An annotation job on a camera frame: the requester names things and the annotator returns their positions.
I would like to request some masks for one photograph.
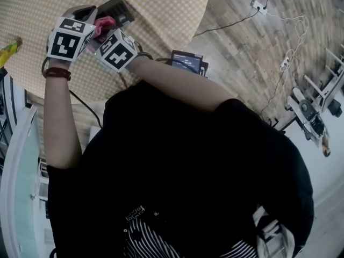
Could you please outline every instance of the striped fabric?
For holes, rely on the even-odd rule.
[[[180,258],[173,246],[166,243],[140,218],[130,222],[129,240],[125,257],[130,258]],[[236,243],[230,252],[221,255],[220,258],[257,258],[255,249],[240,241]]]

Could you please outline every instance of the white cable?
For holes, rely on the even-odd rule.
[[[278,19],[280,19],[280,20],[282,20],[282,21],[284,21],[284,20],[295,20],[295,19],[298,19],[298,18],[303,18],[302,20],[299,20],[299,21],[296,22],[296,24],[295,24],[296,35],[297,35],[297,37],[299,38],[299,40],[298,40],[298,45],[297,45],[295,51],[294,51],[293,49],[290,49],[289,51],[286,52],[285,57],[288,57],[288,54],[291,52],[291,56],[289,57],[289,58],[290,58],[290,59],[289,59],[289,62],[286,64],[286,67],[284,68],[284,70],[282,70],[282,68],[283,68],[284,66],[282,66],[282,67],[279,69],[281,72],[286,71],[286,70],[288,71],[288,70],[290,69],[290,66],[291,66],[291,65],[293,64],[293,62],[294,62],[295,54],[296,54],[297,50],[298,50],[299,47],[305,42],[306,34],[307,34],[307,31],[308,31],[308,27],[309,27],[309,25],[310,25],[309,20],[308,20],[307,16],[305,16],[305,15],[298,16],[298,17],[294,17],[294,18],[281,18],[281,17],[279,17],[279,16],[277,16],[277,15],[271,15],[271,14],[269,14],[268,12],[267,12],[267,15],[273,16],[273,17],[277,17]],[[303,30],[304,30],[304,33],[301,34],[301,35],[300,35],[299,32],[297,31],[297,24],[298,24],[299,22],[302,23]],[[284,86],[285,86],[285,83],[286,83],[286,81],[287,81],[287,79],[288,79],[288,74],[289,74],[289,73],[287,73],[287,75],[286,75],[286,77],[285,77],[285,81],[284,81],[284,84],[283,84],[282,92],[281,92],[281,95],[280,95],[280,97],[279,97],[278,103],[277,103],[277,105],[276,105],[276,107],[275,107],[275,111],[277,111],[277,107],[278,107],[279,104],[280,104],[280,101],[281,101],[281,98],[282,98],[282,94],[283,94],[283,90],[284,90]]]

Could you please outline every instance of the power strip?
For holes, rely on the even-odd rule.
[[[284,67],[289,68],[289,65],[290,65],[289,57],[286,56],[285,59],[282,61],[280,70],[282,70]]]
[[[264,6],[256,0],[252,0],[251,6],[259,11],[263,15],[267,15],[268,9],[264,9]]]

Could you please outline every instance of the black t-shirt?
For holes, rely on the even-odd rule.
[[[121,257],[133,213],[186,258],[219,257],[242,240],[255,247],[257,204],[297,247],[313,223],[299,151],[236,99],[204,113],[142,81],[106,103],[78,168],[48,171],[59,257]]]

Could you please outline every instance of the yellow bottle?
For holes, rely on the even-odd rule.
[[[4,67],[7,60],[18,51],[23,41],[17,37],[11,44],[0,50],[0,69]]]

